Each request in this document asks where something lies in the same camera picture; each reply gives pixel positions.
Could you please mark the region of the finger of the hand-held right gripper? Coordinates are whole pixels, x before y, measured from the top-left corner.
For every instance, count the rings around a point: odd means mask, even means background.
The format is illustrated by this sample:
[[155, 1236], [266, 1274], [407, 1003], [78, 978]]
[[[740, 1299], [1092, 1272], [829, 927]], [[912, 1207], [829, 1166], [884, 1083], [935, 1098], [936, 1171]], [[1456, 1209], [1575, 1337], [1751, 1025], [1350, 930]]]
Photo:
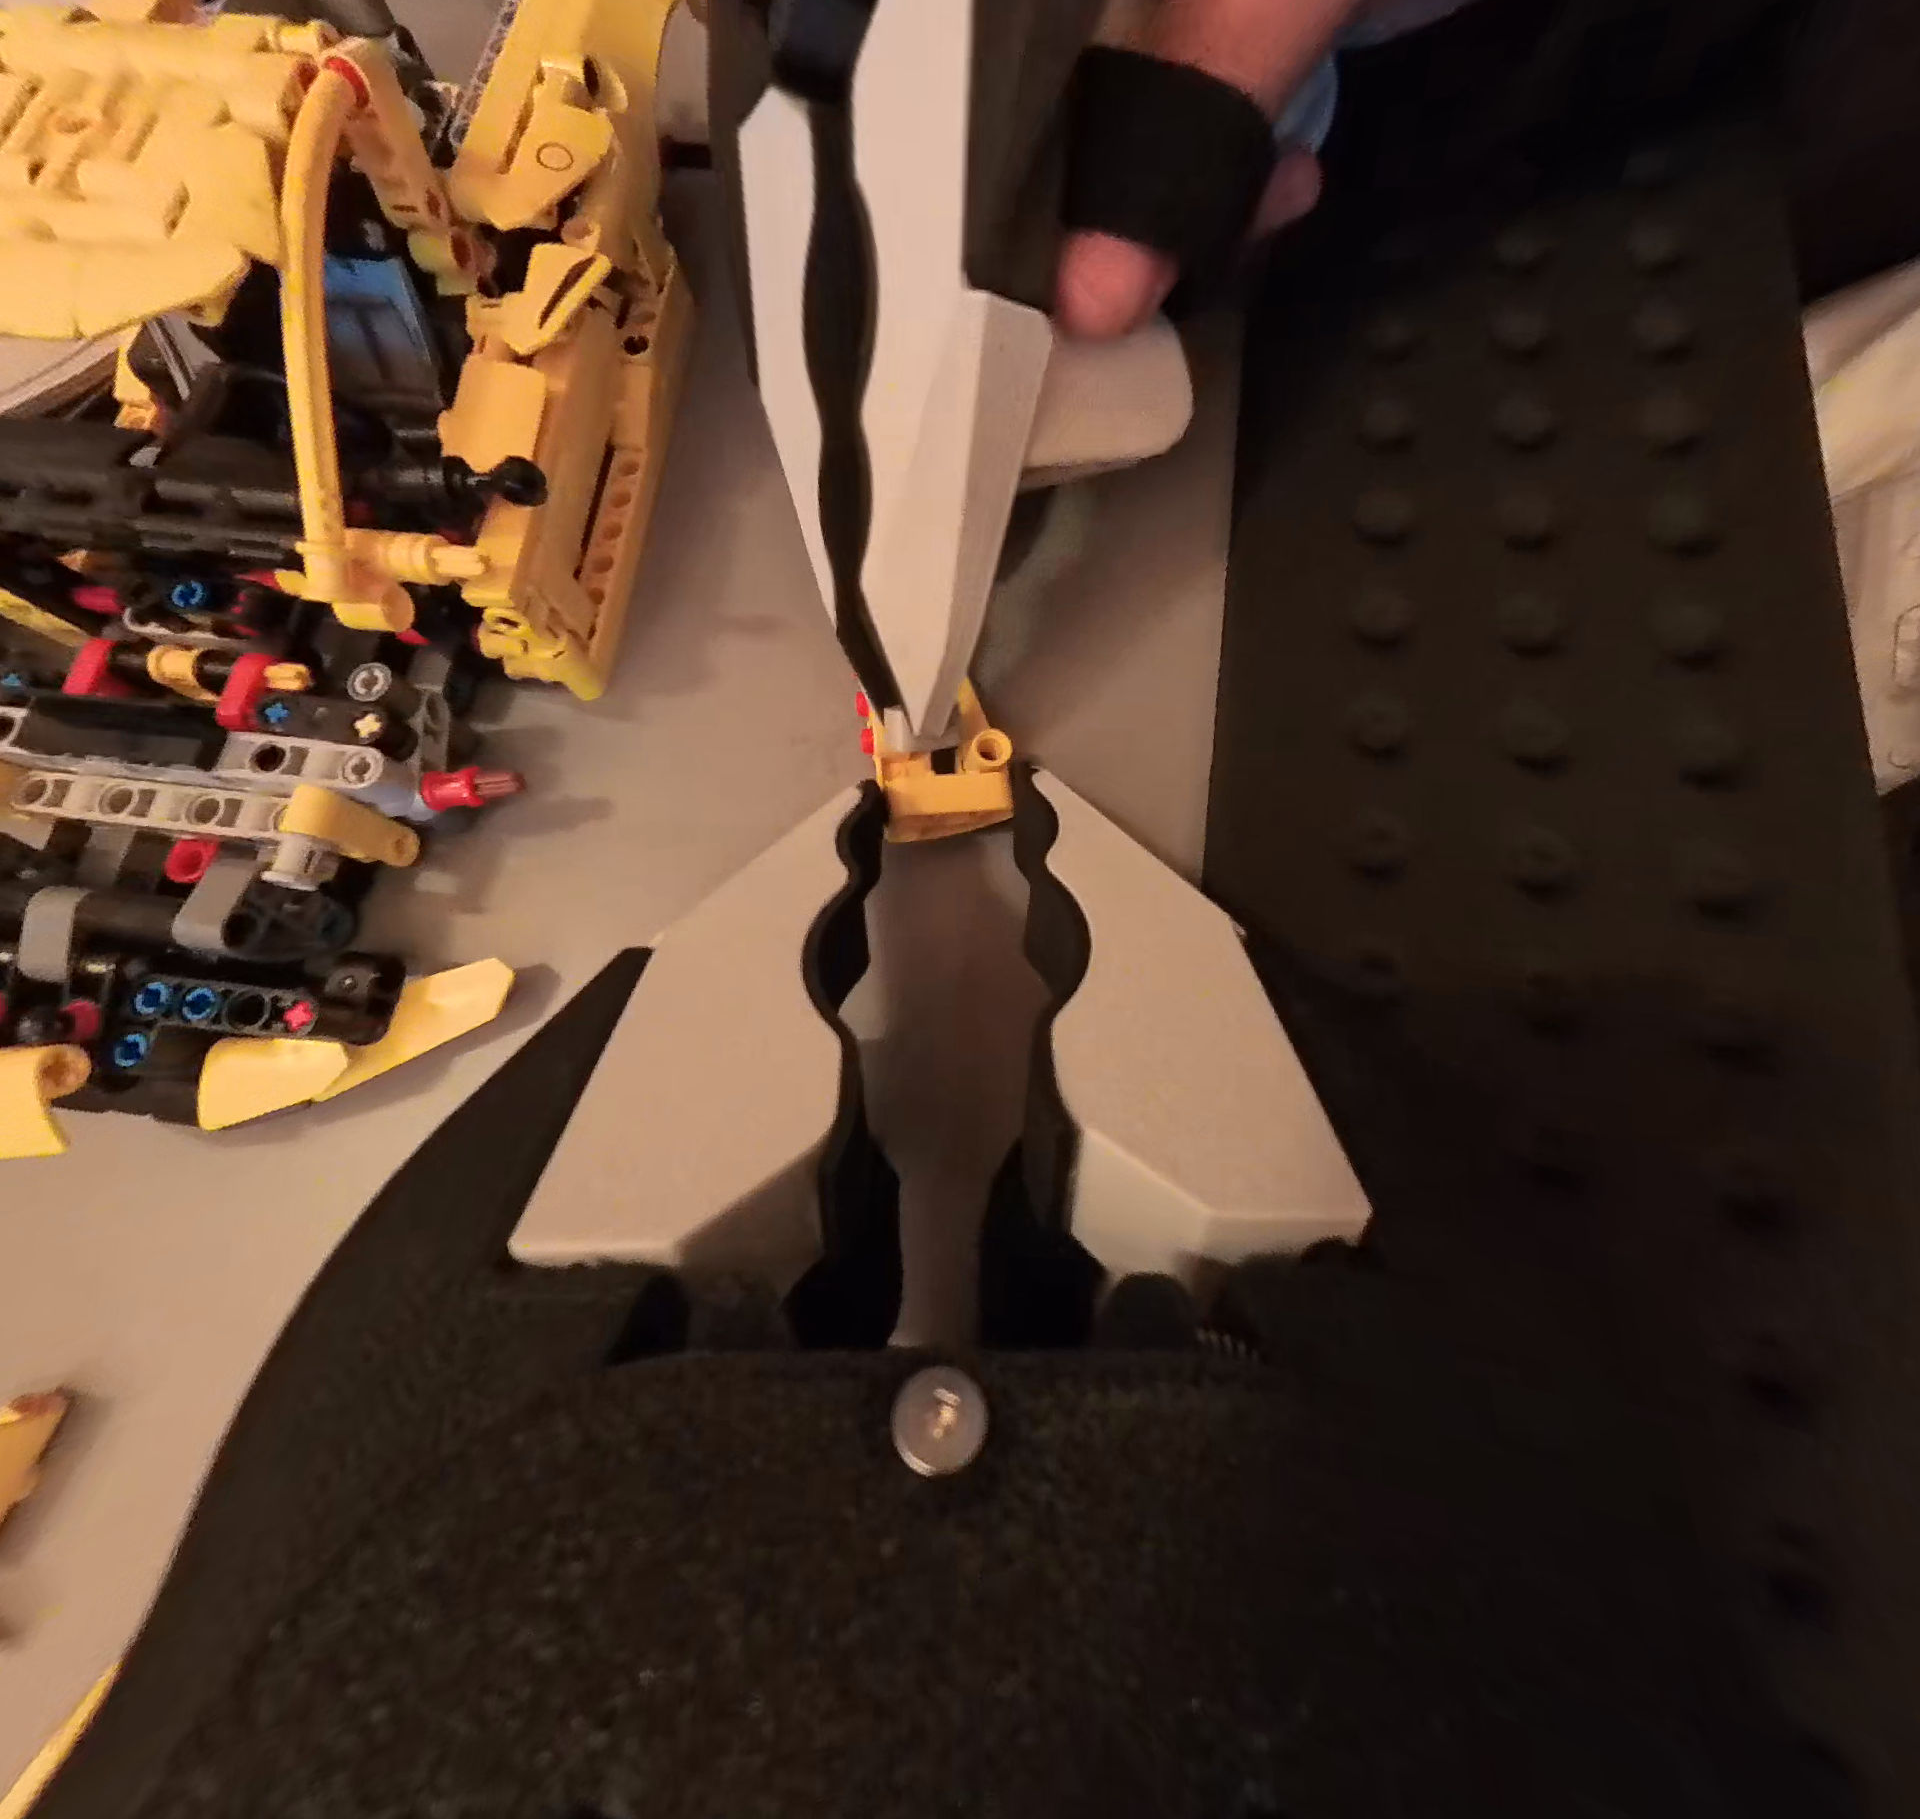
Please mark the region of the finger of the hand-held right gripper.
[[884, 726], [912, 751], [956, 712], [1051, 350], [1039, 310], [964, 271], [972, 47], [972, 0], [875, 0], [850, 75], [875, 279], [856, 588], [896, 690]]
[[873, 468], [862, 405], [873, 361], [872, 223], [850, 111], [769, 87], [740, 125], [752, 365], [813, 581], [873, 709], [899, 703], [862, 588]]

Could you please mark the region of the person's fleece-lined dark jacket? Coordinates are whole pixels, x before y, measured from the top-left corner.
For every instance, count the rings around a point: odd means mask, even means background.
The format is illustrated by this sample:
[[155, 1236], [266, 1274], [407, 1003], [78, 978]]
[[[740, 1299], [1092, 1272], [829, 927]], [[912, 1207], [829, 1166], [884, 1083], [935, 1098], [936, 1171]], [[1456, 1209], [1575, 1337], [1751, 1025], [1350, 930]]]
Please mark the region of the person's fleece-lined dark jacket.
[[1917, 777], [1917, 265], [1802, 319], [1876, 791]]

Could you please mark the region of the grey desk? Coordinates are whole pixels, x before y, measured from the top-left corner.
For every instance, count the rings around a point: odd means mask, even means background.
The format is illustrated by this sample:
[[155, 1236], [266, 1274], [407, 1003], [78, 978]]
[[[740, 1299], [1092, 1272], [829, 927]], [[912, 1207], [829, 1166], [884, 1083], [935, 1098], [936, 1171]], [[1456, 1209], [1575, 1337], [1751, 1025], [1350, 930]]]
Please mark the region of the grey desk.
[[[668, 224], [697, 339], [611, 690], [514, 685], [494, 741], [528, 797], [380, 902], [414, 965], [512, 965], [502, 1015], [310, 1112], [209, 1137], [65, 1116], [62, 1155], [4, 1166], [4, 1398], [78, 1401], [4, 1528], [4, 1783], [136, 1637], [266, 1352], [387, 1179], [618, 949], [865, 771], [744, 374], [712, 177], [672, 179]], [[978, 685], [1020, 752], [1194, 879], [1240, 321], [1181, 335], [1184, 440], [1054, 499]]]

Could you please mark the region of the yellow brick car model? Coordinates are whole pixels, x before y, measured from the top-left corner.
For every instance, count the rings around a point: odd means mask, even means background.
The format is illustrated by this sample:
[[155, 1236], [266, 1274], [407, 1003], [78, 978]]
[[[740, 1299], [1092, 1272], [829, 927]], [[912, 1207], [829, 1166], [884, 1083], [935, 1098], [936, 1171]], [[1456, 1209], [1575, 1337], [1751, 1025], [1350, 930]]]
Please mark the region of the yellow brick car model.
[[506, 1006], [361, 924], [520, 794], [491, 680], [607, 690], [701, 4], [502, 0], [462, 89], [387, 0], [4, 4], [4, 1162], [312, 1106]]

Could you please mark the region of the dark perforated panel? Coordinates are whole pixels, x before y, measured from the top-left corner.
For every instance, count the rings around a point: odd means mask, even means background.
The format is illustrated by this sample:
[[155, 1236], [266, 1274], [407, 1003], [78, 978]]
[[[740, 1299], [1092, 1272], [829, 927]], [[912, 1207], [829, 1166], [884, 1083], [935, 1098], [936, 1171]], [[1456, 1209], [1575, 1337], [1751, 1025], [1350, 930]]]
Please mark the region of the dark perforated panel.
[[1769, 130], [1275, 286], [1203, 883], [1374, 1216], [1181, 1385], [1181, 1805], [1915, 1816], [1915, 1010]]

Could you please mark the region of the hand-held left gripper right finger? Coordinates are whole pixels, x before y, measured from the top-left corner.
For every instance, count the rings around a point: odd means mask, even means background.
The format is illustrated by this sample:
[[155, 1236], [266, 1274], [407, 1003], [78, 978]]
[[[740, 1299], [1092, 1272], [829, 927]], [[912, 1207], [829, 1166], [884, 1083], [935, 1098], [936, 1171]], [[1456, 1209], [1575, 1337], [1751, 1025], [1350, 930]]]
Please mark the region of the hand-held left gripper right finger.
[[1130, 1281], [1204, 1313], [1245, 1261], [1372, 1207], [1240, 929], [1058, 776], [1011, 776], [1043, 988], [1020, 1134], [981, 1223], [981, 1336], [1085, 1342]]

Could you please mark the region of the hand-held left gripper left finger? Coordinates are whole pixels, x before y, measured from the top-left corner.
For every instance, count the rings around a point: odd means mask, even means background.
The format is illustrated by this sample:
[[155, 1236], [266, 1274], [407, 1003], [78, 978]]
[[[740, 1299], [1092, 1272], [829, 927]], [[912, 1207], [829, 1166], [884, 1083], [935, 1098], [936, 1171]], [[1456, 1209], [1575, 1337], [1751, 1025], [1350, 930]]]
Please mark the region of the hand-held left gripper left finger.
[[512, 1232], [534, 1269], [639, 1265], [736, 1283], [805, 1347], [899, 1326], [899, 1179], [845, 1006], [886, 806], [865, 779], [727, 876], [649, 947]]

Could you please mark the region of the yellow panel with red pins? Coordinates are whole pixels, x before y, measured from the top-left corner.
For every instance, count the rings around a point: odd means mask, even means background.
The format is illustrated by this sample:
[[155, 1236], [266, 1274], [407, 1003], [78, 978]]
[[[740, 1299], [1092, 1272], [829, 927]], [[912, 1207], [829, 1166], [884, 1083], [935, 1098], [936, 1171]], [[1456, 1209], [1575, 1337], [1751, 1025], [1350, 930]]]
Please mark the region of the yellow panel with red pins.
[[854, 690], [854, 711], [860, 748], [886, 804], [889, 842], [927, 844], [1011, 820], [1014, 742], [994, 728], [970, 680], [961, 680], [952, 731], [935, 751], [899, 751], [863, 687]]

